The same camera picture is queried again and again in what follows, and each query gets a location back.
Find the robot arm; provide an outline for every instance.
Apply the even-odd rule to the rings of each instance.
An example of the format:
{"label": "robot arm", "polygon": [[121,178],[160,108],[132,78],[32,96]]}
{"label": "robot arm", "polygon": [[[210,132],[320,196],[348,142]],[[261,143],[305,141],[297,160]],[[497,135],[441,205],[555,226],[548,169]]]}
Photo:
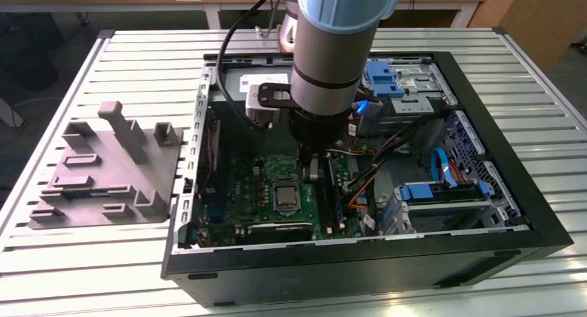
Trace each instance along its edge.
{"label": "robot arm", "polygon": [[285,0],[297,2],[290,132],[320,150],[344,127],[378,20],[398,0]]}

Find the blue latch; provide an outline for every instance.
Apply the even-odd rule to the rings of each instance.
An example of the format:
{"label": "blue latch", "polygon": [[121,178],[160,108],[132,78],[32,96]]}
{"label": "blue latch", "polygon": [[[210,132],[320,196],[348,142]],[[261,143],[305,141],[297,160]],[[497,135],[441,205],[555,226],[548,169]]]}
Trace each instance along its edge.
{"label": "blue latch", "polygon": [[368,61],[365,74],[377,98],[402,97],[405,91],[397,84],[397,73],[385,61]]}
{"label": "blue latch", "polygon": [[406,201],[412,198],[412,196],[409,195],[409,190],[406,189],[405,186],[400,187],[400,196],[401,196],[401,200]]}
{"label": "blue latch", "polygon": [[428,184],[410,184],[406,185],[406,188],[409,189],[409,195],[413,199],[432,199],[432,189],[429,188]]}
{"label": "blue latch", "polygon": [[479,182],[479,189],[485,197],[488,197],[491,195],[492,191],[488,188],[488,184],[484,181]]}

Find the metal bracket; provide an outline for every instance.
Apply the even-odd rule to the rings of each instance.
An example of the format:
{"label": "metal bracket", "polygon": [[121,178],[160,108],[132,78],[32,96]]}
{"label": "metal bracket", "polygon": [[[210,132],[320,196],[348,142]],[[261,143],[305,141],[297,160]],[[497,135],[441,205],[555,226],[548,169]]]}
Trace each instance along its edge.
{"label": "metal bracket", "polygon": [[256,97],[260,106],[274,109],[296,109],[298,105],[289,93],[290,85],[284,83],[262,83],[258,86],[258,96]]}

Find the wooden table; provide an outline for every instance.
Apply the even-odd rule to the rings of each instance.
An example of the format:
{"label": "wooden table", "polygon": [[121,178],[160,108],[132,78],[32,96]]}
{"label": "wooden table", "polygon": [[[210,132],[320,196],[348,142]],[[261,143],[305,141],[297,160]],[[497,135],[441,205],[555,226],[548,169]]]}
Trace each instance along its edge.
{"label": "wooden table", "polygon": [[[218,12],[246,10],[257,0],[0,0],[0,12],[124,12],[124,11],[205,11],[209,29],[218,29]],[[484,0],[414,0],[416,10],[458,10],[452,26],[467,27],[479,2]],[[400,0],[405,10],[409,0]]]}

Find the white cable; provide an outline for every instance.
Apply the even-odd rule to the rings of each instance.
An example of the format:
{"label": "white cable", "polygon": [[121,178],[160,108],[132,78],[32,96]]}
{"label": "white cable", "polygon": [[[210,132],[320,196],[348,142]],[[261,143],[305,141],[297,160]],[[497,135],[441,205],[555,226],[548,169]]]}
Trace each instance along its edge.
{"label": "white cable", "polygon": [[345,154],[345,155],[364,155],[364,154],[366,154],[366,153],[354,153],[354,152],[349,152],[349,151],[336,150],[336,149],[326,149],[326,151]]}

